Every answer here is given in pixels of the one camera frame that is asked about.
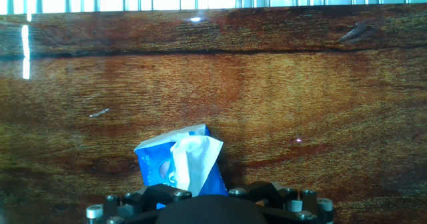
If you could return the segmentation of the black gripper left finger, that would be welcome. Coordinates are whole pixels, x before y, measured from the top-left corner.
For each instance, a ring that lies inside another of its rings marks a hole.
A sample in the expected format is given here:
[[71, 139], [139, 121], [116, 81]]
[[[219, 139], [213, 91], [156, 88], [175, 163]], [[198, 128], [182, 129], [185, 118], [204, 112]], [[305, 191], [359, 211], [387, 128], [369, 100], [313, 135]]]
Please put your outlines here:
[[103, 203], [86, 208], [87, 224], [155, 223], [160, 210], [157, 204], [169, 205], [192, 197], [190, 191], [168, 185], [144, 186], [122, 196], [109, 194]]

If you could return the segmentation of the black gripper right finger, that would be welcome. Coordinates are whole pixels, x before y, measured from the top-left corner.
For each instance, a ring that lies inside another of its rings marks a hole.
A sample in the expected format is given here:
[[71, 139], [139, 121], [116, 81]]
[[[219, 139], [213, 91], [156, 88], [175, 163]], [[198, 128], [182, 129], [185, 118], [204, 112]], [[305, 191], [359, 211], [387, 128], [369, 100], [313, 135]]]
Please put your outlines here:
[[334, 204], [311, 189], [284, 187], [277, 182], [256, 181], [228, 191], [234, 199], [246, 200], [266, 223], [333, 224]]

